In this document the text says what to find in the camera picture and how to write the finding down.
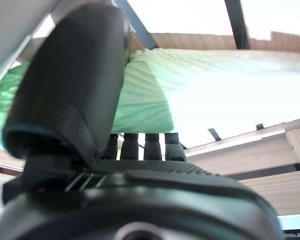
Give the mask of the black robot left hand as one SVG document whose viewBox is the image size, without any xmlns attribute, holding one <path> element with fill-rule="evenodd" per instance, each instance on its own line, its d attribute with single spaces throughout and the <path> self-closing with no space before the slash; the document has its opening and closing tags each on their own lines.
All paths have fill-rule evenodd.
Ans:
<svg viewBox="0 0 300 240">
<path fill-rule="evenodd" d="M 119 8 L 83 3 L 35 54 L 2 129 L 25 166 L 2 187 L 0 240 L 283 240 L 263 197 L 187 162 L 174 135 L 166 161 L 116 160 L 129 39 Z"/>
</svg>

